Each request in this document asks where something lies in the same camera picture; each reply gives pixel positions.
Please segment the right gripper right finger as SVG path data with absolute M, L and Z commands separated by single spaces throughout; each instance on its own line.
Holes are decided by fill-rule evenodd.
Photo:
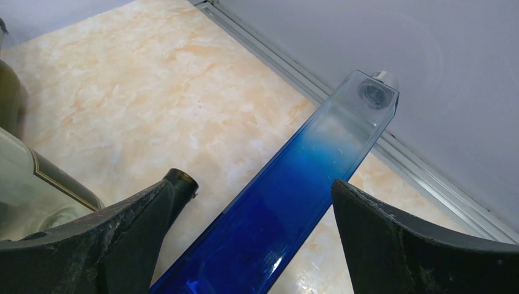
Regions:
M 337 179 L 331 188 L 355 293 L 517 293 L 518 246 L 436 225 Z

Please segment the dark green wine bottle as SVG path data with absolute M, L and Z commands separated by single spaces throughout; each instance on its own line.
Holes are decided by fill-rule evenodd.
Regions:
M 39 237 L 104 208 L 95 193 L 1 130 L 1 244 Z

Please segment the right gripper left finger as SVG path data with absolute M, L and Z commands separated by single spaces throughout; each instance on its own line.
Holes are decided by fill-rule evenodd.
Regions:
M 1 242 L 2 293 L 147 293 L 171 223 L 168 181 L 18 241 Z

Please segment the white label wine bottle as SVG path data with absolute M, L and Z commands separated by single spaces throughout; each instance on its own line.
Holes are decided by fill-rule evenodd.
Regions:
M 15 71 L 1 59 L 1 128 L 16 134 L 22 85 Z

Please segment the blue square glass bottle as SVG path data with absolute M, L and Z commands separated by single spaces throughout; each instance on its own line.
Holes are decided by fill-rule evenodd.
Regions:
M 352 71 L 154 283 L 151 293 L 266 293 L 394 117 L 398 80 Z

